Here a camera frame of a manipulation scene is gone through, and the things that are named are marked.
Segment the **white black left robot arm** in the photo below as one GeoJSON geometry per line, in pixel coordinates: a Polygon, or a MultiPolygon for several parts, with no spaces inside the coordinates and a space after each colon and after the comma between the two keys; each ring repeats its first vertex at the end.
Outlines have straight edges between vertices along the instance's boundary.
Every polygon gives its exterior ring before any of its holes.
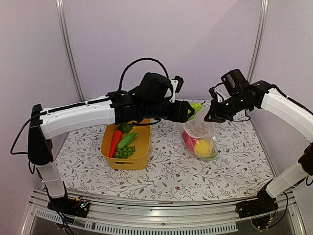
{"type": "Polygon", "coordinates": [[[90,126],[141,123],[145,118],[187,122],[195,110],[187,101],[175,100],[181,84],[157,73],[146,73],[139,86],[130,91],[118,89],[107,95],[57,108],[33,106],[28,130],[27,156],[44,182],[48,195],[61,212],[69,212],[73,203],[54,163],[51,140],[60,134],[90,126]]]}

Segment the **clear polka dot zip bag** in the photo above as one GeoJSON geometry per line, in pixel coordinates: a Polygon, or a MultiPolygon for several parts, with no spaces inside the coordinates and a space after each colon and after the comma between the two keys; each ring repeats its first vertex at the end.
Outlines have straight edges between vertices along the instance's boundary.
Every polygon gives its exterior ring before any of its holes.
{"type": "MultiPolygon", "coordinates": [[[[186,123],[180,124],[178,126],[178,130],[180,132],[180,136],[185,131],[188,135],[190,135],[193,138],[196,139],[204,139],[211,143],[212,150],[216,149],[216,142],[217,139],[215,137],[215,126],[212,122],[205,122],[204,117],[208,113],[208,109],[204,106],[202,106],[202,109],[195,115],[195,117],[187,121],[186,123]]],[[[198,157],[194,151],[188,150],[190,153],[192,153],[195,157],[203,160],[203,158],[198,157]]]]}

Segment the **green toy grapes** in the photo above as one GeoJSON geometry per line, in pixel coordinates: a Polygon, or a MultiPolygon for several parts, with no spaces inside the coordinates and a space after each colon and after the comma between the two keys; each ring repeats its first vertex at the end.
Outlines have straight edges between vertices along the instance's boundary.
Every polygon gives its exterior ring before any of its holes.
{"type": "Polygon", "coordinates": [[[135,146],[127,145],[126,147],[122,149],[117,149],[113,157],[118,158],[118,159],[127,159],[128,157],[132,156],[134,152],[135,152],[135,146]]]}

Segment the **green toy pear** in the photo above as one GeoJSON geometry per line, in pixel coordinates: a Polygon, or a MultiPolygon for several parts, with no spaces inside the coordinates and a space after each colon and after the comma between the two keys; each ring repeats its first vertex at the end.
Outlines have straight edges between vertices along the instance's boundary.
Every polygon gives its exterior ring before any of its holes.
{"type": "Polygon", "coordinates": [[[196,104],[196,109],[194,110],[195,111],[200,111],[202,109],[202,105],[205,103],[205,101],[203,103],[199,103],[199,102],[195,102],[196,104]]]}

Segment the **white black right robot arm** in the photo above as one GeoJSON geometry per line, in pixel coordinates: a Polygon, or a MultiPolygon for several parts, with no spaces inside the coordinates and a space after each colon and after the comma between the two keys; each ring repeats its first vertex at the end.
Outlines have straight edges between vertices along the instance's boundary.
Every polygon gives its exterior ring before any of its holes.
{"type": "Polygon", "coordinates": [[[286,168],[260,191],[262,196],[253,202],[256,213],[264,213],[275,198],[313,174],[313,113],[302,104],[283,93],[277,85],[264,80],[248,82],[239,69],[221,77],[229,94],[227,99],[218,98],[216,87],[209,89],[212,97],[204,121],[223,123],[234,121],[241,111],[259,109],[284,122],[294,134],[301,135],[308,143],[296,163],[286,168]]]}

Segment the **red toy apple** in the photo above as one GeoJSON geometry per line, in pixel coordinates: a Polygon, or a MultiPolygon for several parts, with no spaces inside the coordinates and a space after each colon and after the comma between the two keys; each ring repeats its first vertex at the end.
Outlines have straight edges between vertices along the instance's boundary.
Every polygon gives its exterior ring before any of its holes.
{"type": "Polygon", "coordinates": [[[194,151],[194,146],[198,143],[198,139],[191,137],[185,131],[182,133],[182,139],[188,150],[194,151]]]}

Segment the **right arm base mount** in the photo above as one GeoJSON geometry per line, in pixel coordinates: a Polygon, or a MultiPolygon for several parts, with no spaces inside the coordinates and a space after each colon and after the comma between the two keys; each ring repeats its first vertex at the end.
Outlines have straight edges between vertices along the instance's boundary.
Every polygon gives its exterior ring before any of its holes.
{"type": "Polygon", "coordinates": [[[262,188],[254,200],[244,200],[236,205],[235,212],[240,218],[257,216],[267,213],[266,216],[252,219],[252,225],[258,230],[269,229],[278,210],[276,198],[271,198],[262,188]]]}

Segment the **green toy bitter gourd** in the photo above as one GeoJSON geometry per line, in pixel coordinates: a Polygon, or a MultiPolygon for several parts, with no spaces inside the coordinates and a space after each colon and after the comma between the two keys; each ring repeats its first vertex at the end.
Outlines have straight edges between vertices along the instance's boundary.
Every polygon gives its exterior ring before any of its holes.
{"type": "Polygon", "coordinates": [[[127,145],[129,145],[136,137],[137,132],[132,132],[127,134],[117,145],[118,149],[122,149],[124,147],[126,147],[127,145]]]}

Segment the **green toy apple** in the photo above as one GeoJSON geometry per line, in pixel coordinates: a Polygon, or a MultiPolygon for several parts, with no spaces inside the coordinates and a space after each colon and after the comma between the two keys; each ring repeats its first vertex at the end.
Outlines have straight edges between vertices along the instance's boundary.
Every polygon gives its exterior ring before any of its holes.
{"type": "Polygon", "coordinates": [[[216,149],[213,149],[207,157],[203,158],[203,160],[212,161],[216,158],[217,154],[218,154],[218,151],[216,149]]]}

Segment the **yellow toy apple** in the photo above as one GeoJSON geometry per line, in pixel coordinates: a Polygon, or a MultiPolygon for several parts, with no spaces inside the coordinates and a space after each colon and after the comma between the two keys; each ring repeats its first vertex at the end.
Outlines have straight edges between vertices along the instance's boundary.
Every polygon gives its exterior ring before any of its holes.
{"type": "Polygon", "coordinates": [[[201,158],[207,158],[211,155],[211,143],[204,139],[199,139],[194,145],[194,153],[201,158]]]}

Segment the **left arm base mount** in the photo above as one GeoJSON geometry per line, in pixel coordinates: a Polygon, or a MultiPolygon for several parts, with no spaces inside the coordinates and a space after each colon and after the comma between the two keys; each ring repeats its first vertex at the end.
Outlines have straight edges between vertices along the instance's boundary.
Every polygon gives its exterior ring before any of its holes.
{"type": "Polygon", "coordinates": [[[65,191],[64,196],[59,198],[52,198],[48,191],[47,195],[49,198],[48,209],[65,215],[87,218],[90,208],[88,199],[83,199],[82,196],[71,199],[68,197],[67,191],[65,191]]]}

